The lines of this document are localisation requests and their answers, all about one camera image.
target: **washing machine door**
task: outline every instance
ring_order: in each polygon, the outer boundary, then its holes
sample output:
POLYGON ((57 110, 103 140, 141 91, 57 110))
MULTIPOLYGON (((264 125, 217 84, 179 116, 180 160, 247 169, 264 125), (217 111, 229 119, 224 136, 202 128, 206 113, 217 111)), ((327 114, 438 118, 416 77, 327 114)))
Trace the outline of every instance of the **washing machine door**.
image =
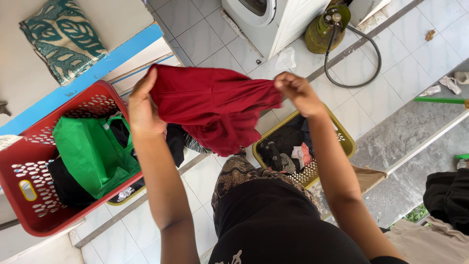
POLYGON ((268 25, 274 15, 276 0, 227 0, 233 11, 246 23, 255 27, 268 25))

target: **person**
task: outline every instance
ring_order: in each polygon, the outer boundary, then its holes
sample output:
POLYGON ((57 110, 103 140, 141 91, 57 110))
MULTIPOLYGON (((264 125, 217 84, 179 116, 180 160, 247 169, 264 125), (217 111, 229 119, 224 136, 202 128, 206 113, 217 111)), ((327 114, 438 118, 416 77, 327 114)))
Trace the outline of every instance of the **person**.
MULTIPOLYGON (((149 97, 157 75, 152 69, 130 95, 132 139, 161 231, 161 263, 199 263, 184 186, 163 138, 166 123, 149 97)), ((280 172, 254 168, 241 154, 227 160, 215 185, 219 240, 209 263, 407 263, 367 211, 330 117, 308 81, 283 72, 274 86, 308 119, 322 187, 340 229, 320 219, 303 186, 280 172)))

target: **green gas cylinder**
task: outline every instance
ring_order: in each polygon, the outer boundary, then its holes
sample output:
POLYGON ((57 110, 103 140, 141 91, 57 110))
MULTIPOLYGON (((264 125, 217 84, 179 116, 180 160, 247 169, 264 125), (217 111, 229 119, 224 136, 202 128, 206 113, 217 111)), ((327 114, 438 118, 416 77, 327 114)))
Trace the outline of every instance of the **green gas cylinder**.
POLYGON ((332 42, 331 51, 334 50, 344 39, 345 27, 350 21, 350 11, 344 5, 331 5, 325 12, 311 21, 304 42, 309 51, 315 54, 325 54, 331 41, 332 28, 336 23, 340 26, 337 29, 332 42))

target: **hand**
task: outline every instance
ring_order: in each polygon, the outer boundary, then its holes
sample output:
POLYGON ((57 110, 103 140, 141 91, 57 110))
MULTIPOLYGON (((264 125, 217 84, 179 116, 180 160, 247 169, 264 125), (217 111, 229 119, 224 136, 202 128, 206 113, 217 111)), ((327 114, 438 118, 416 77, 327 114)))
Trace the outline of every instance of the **hand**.
POLYGON ((305 78, 285 71, 275 77, 274 86, 294 103, 302 116, 312 117, 325 113, 323 103, 305 78))
POLYGON ((166 129, 166 123, 158 117, 157 106, 149 95, 157 76, 156 68, 151 69, 137 82, 129 96, 129 124, 133 136, 159 135, 166 129))

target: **green bag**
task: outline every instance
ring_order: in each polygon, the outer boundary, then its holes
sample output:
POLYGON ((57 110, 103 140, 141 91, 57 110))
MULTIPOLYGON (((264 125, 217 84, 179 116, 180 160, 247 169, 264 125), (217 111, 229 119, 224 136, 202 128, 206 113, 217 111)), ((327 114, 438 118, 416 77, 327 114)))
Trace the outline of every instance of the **green bag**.
POLYGON ((73 176, 88 193, 99 199, 140 171, 138 161, 130 154, 133 149, 129 136, 123 148, 109 129, 110 123, 121 119, 68 118, 62 116, 52 135, 62 160, 73 176))

